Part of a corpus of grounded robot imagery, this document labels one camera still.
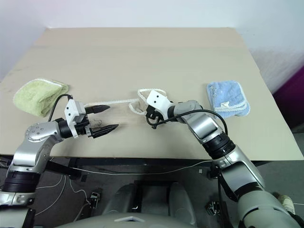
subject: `white cable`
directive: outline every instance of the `white cable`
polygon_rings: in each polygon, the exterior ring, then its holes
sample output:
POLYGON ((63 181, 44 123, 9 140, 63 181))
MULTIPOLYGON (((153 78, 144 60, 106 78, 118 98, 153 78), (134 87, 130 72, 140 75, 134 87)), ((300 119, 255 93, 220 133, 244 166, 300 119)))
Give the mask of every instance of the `white cable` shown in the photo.
POLYGON ((90 204, 89 204, 89 203, 86 203, 86 204, 84 204, 84 205, 81 207, 79 213, 76 215, 76 218, 73 220, 73 222, 76 222, 76 221, 77 221, 77 219, 79 218, 79 216, 80 216, 80 214, 81 214, 83 208, 84 208, 86 205, 90 205, 90 204))
POLYGON ((35 214, 35 216, 40 215, 41 213, 43 213, 43 212, 45 212, 46 210, 50 209, 50 208, 59 200, 59 198, 61 197, 61 195, 62 195, 62 193, 63 193, 63 190, 65 189, 66 181, 67 181, 67 177, 65 176, 65 182, 64 182, 64 184, 63 184, 62 190, 61 190, 59 196, 57 197, 57 199, 56 199, 50 206, 48 206, 48 207, 45 208, 44 210, 40 211, 39 213, 35 214))
POLYGON ((7 170, 7 172, 6 172, 6 177, 8 177, 9 170, 10 170, 10 166, 12 165, 12 163, 13 163, 13 162, 11 162, 11 164, 9 165, 9 168, 8 168, 8 170, 7 170))
POLYGON ((0 161, 0 165, 1 165, 2 167, 9 167, 9 165, 3 165, 3 164, 2 164, 2 161, 0 161))
POLYGON ((60 180, 58 181, 57 184, 55 185, 52 185, 52 186, 44 186, 44 187, 39 187, 39 188, 36 188, 36 189, 44 189, 44 188, 53 188, 53 187, 56 187, 58 184, 60 184, 60 182, 62 181, 62 178, 63 178, 63 175, 61 175, 61 178, 60 180))
POLYGON ((85 194, 85 200, 86 200, 89 204, 91 204, 90 201, 87 200, 86 191, 84 191, 83 189, 78 190, 78 191, 75 191, 75 190, 74 190, 74 188, 73 188, 73 186, 72 186, 72 181, 71 181, 71 179, 70 179, 70 186, 71 186, 72 191, 73 191, 74 193, 79 193, 79 192, 83 191, 84 194, 85 194))
POLYGON ((72 169, 81 170, 81 171, 90 172, 90 173, 96 173, 96 174, 113 175, 113 176, 119 176, 119 175, 158 175, 158 174, 167 174, 167 173, 171 173, 171 172, 177 172, 177 171, 180 171, 180 170, 188 169, 188 168, 194 167, 196 165, 199 165, 199 164, 202 164, 202 163, 205 163, 205 162, 210 162, 210 160, 201 161, 201 162, 196 163, 194 165, 179 168, 179 169, 176 169, 176 170, 171 170, 171 171, 167 171, 167 172, 156 172, 156 173, 107 173, 107 172, 94 172, 94 171, 83 170, 83 169, 79 169, 79 168, 72 168, 72 169))

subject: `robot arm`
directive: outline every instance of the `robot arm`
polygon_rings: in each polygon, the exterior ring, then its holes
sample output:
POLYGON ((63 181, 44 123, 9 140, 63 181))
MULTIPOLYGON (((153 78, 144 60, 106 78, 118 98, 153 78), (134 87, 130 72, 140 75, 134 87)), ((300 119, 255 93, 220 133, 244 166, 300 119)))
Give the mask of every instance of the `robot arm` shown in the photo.
POLYGON ((66 120, 36 123, 26 130, 25 139, 15 152, 0 191, 0 227, 31 227, 35 211, 27 206, 34 202, 35 190, 51 149, 65 138, 84 134, 96 138, 114 130, 118 124, 92 129, 87 117, 108 108, 107 105, 84 108, 81 102, 69 99, 65 108, 66 120))
POLYGON ((186 124, 212 158, 218 178, 227 196, 238 202, 240 227, 299 228, 281 203, 264 190, 265 183, 255 165, 207 115, 197 101, 178 104, 162 94, 151 91, 147 98, 147 121, 156 126, 171 121, 186 124))

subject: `black cable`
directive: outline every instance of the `black cable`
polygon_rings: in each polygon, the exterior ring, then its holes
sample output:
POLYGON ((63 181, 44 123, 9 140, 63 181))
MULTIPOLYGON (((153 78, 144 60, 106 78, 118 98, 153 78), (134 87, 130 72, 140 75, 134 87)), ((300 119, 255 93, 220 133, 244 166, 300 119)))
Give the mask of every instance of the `black cable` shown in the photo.
POLYGON ((148 122, 149 125, 151 125, 151 126, 158 126, 160 124, 164 124, 166 122, 169 122, 169 121, 172 121, 172 120, 176 120, 177 118, 180 118, 180 117, 182 117, 184 115, 188 115, 188 114, 191 114, 191 113, 211 113, 211 114, 216 115, 221 120, 221 122, 223 123, 224 128, 225 128, 225 133, 226 133, 226 135, 228 135, 227 124, 226 124, 225 120, 223 119, 223 117, 221 117, 220 114, 218 114, 218 113, 216 113, 214 111, 206 110, 206 109, 199 109, 199 110, 192 110, 192 111, 189 111, 189 112, 185 112, 185 113, 176 115, 174 117, 171 117, 171 118, 169 118, 167 120, 164 120, 164 121, 161 121, 161 122, 158 122, 158 123, 151 123, 150 120, 149 120, 149 117, 146 117, 146 119, 147 119, 147 122, 148 122))
POLYGON ((220 227, 221 228, 224 228, 224 220, 223 220, 223 217, 224 217, 224 213, 223 213, 223 207, 222 207, 222 202, 223 202, 223 199, 222 199, 222 189, 220 187, 220 180, 219 180, 219 177, 218 177, 218 200, 219 200, 219 211, 220 211, 220 227))
POLYGON ((59 95, 59 97, 57 97, 57 99, 56 99, 56 101, 55 101, 55 103, 54 103, 54 105, 53 105, 52 111, 51 111, 51 113, 50 113, 50 115, 49 115, 49 118, 48 118, 48 122, 51 121, 51 119, 52 119, 52 117, 53 117, 53 114, 54 114, 54 111, 55 111, 55 108, 56 108, 56 105, 57 105, 58 101, 60 100, 60 98, 62 98, 63 96, 67 96, 67 99, 68 99, 68 100, 71 99, 71 98, 73 98, 72 95, 70 95, 70 94, 62 94, 62 95, 59 95))

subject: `purple object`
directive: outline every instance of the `purple object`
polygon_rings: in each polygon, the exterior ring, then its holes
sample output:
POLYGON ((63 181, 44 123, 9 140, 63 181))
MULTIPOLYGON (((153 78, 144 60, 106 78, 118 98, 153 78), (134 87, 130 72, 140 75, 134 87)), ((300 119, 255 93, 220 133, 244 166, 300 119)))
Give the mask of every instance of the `purple object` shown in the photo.
POLYGON ((290 128, 304 123, 304 66, 273 96, 290 128))

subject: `white wall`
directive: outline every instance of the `white wall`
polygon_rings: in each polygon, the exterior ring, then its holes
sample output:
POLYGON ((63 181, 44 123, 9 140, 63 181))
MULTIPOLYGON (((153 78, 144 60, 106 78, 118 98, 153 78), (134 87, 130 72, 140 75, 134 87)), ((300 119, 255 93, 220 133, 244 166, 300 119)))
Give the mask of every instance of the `white wall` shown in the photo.
POLYGON ((27 1, 49 28, 234 27, 272 92, 304 64, 302 0, 27 1))
POLYGON ((0 0, 0 80, 44 30, 31 4, 25 0, 0 0))

